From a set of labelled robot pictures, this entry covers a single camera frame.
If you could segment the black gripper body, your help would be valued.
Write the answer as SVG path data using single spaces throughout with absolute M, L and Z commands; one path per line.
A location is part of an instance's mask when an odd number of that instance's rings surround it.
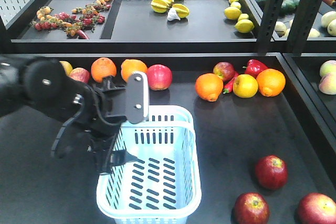
M 102 88 L 86 86 L 92 96 L 89 99 L 77 94 L 74 104 L 78 111 L 66 120 L 60 128 L 51 147 L 51 156 L 63 158 L 71 152 L 67 146 L 60 150 L 59 145 L 66 129 L 72 124 L 80 124 L 91 134 L 88 152 L 96 155 L 97 159 L 109 159 L 121 127 L 126 121 L 125 98 L 126 86 L 115 86 L 113 83 L 104 84 Z

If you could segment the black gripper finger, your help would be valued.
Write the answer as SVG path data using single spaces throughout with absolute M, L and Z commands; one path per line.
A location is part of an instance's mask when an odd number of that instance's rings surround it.
M 116 85 L 114 82 L 114 76 L 107 76 L 102 78 L 102 92 L 112 92 L 125 90 L 125 85 Z
M 87 152 L 93 155 L 96 171 L 99 175 L 112 174 L 114 167 L 123 166 L 126 163 L 137 162 L 139 159 L 130 154 L 124 147 L 115 150 L 119 132 L 111 135 L 90 133 L 90 143 Z

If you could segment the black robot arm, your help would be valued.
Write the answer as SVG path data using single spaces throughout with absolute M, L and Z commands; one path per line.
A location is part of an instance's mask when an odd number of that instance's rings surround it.
M 138 161 L 126 148 L 117 149 L 117 138 L 123 123 L 137 124 L 145 119 L 145 93 L 144 77 L 139 73 L 126 86 L 115 84 L 112 76 L 92 86 L 67 76 L 57 59 L 1 57 L 1 116 L 27 105 L 62 122 L 50 149 L 54 158 L 72 152 L 72 145 L 64 143 L 70 127 L 88 132 L 88 151 L 100 174 Z

